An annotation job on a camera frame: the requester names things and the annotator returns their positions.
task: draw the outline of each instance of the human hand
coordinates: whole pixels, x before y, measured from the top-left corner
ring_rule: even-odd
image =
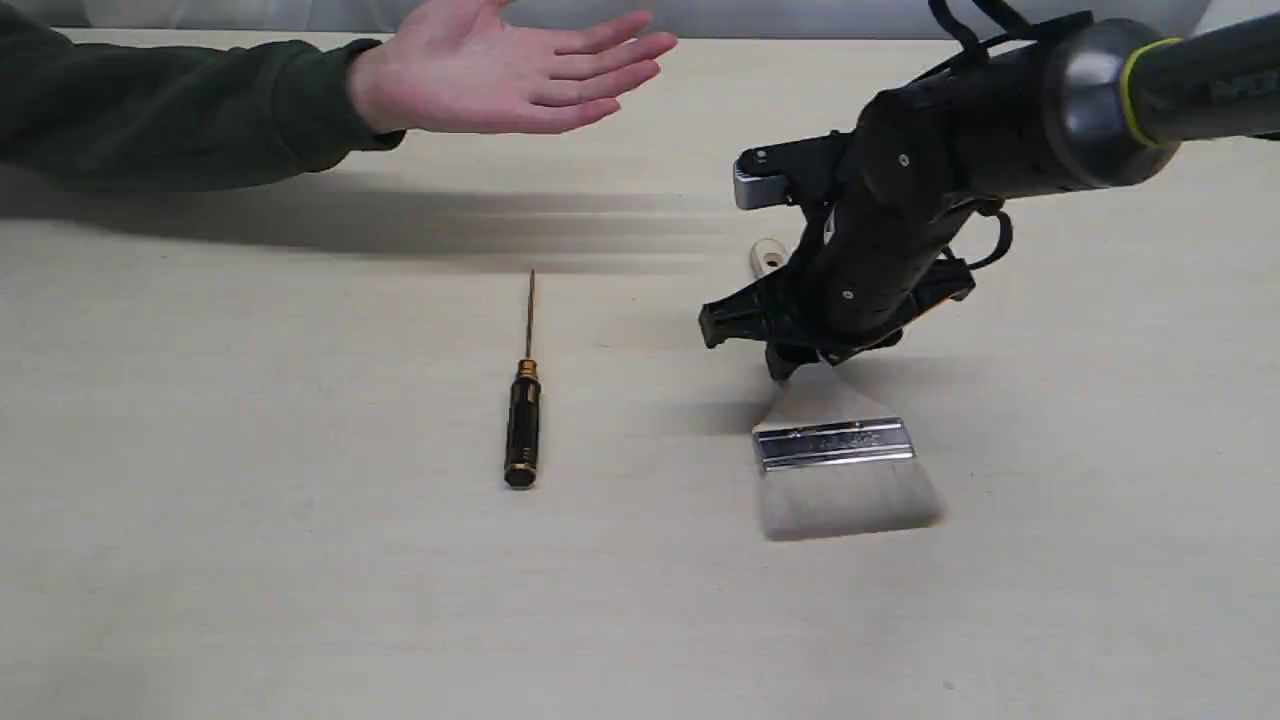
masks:
[[[637,38],[645,12],[536,29],[503,22],[508,1],[429,0],[352,64],[356,110],[378,133],[562,133],[618,111],[618,96],[653,79],[676,46],[669,33]]]

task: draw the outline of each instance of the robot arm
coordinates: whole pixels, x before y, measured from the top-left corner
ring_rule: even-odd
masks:
[[[707,347],[764,342],[782,380],[896,345],[1009,251],[1006,201],[1139,184],[1180,142],[1280,131],[1280,14],[1178,41],[1091,13],[1030,24],[1002,0],[974,1],[1005,35],[979,42],[931,0],[959,55],[879,92],[851,132],[737,159],[737,205],[799,206],[805,229],[786,265],[704,305]],[[1010,40],[1027,44],[989,54]],[[975,214],[1000,236],[968,263],[950,243]]]

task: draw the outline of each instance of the green sleeve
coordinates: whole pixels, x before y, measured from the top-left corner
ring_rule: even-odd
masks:
[[[73,44],[0,3],[0,164],[88,188],[205,191],[323,172],[390,150],[347,97],[352,59],[320,51]]]

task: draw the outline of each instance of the yellow ring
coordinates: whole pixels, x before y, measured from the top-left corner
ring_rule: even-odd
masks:
[[[1157,147],[1160,143],[1147,137],[1147,133],[1138,127],[1138,113],[1133,109],[1133,99],[1129,96],[1129,76],[1133,74],[1133,67],[1138,63],[1138,58],[1142,58],[1148,50],[1162,45],[1172,45],[1174,42],[1181,42],[1181,38],[1166,37],[1165,40],[1157,40],[1151,45],[1144,45],[1134,50],[1125,61],[1124,70],[1120,73],[1120,104],[1124,106],[1124,122],[1129,126],[1129,133],[1133,135],[1134,140],[1149,147]]]

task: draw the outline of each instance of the sleeve cuff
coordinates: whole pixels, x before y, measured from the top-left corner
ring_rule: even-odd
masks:
[[[347,95],[347,70],[380,41],[356,40],[337,50],[300,54],[276,78],[271,101],[280,140],[308,172],[326,170],[356,150],[394,150],[404,131],[375,135]]]

